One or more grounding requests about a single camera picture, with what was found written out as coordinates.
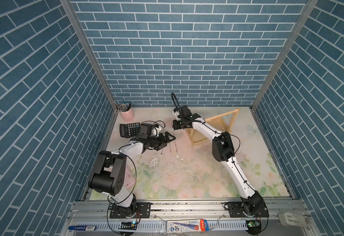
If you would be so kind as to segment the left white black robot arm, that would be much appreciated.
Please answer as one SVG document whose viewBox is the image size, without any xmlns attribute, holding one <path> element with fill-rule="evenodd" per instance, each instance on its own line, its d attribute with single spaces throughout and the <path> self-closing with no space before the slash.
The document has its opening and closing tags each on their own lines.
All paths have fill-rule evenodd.
<svg viewBox="0 0 344 236">
<path fill-rule="evenodd" d="M 158 124 L 139 124 L 138 134 L 128 136 L 128 144 L 99 152 L 88 178 L 88 187 L 104 193 L 114 201 L 111 206 L 128 217 L 137 209 L 136 196 L 125 187 L 126 161 L 146 150 L 161 150 L 176 139 L 171 133 L 163 132 Z"/>
</svg>

